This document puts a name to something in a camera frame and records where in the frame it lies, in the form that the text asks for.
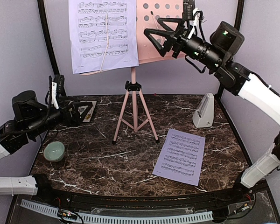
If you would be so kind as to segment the pink music stand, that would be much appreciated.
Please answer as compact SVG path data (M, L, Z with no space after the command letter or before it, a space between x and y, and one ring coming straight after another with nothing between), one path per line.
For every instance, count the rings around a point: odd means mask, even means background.
M136 0L136 2L136 38L139 65L143 63L161 61L163 60L163 57L160 56L152 43L145 37L144 30L146 28L156 28L158 26L156 20L160 16L165 16L166 18L176 18L177 14L182 10L182 2L179 0L167 0L164 2L159 0ZM138 131L142 128L142 124L138 123L137 99L142 99L144 97L142 87L136 81L136 67L128 67L131 70L131 80L126 83L125 94L125 98L132 98L133 123L130 127L134 131ZM82 74L95 73L100 72L87 72Z

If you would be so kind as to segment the purple sheet music page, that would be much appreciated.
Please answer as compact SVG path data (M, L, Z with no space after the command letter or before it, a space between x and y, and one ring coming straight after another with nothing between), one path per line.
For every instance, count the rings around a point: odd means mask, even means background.
M153 175L198 186L205 138L169 129Z
M135 0L70 0L74 74L139 65Z

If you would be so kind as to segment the white metronome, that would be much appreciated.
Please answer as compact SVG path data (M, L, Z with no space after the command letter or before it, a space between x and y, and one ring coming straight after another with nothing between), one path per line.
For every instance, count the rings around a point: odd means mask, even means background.
M193 114L193 124L196 128L211 127L214 120L214 95L207 93L202 98Z

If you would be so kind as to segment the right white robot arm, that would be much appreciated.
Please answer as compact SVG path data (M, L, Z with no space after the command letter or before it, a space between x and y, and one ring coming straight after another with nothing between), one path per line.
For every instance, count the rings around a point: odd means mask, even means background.
M243 171L229 191L229 199L238 203L260 180L280 167L280 94L259 74L233 60L244 42L244 36L232 25L221 22L208 41L194 35L194 28L186 28L181 19L172 19L176 28L168 26L168 18L159 18L161 29L146 28L144 35L161 56L168 52L173 57L180 53L202 63L211 75L231 94L255 108L254 124L260 124L261 134L269 135L273 125L272 143L249 168Z

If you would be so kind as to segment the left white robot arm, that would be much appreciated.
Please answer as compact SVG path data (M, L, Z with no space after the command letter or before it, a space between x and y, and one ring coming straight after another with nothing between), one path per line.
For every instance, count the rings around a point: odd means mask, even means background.
M0 126L11 118L11 106L8 106L5 102L3 104L0 103ZM41 141L45 137L46 133L47 132L41 133L41 135L36 138L37 142L30 140L27 145L23 146L15 154L0 159L0 176L26 176L28 174L28 170L32 166L32 160L36 157L37 150L39 149Z

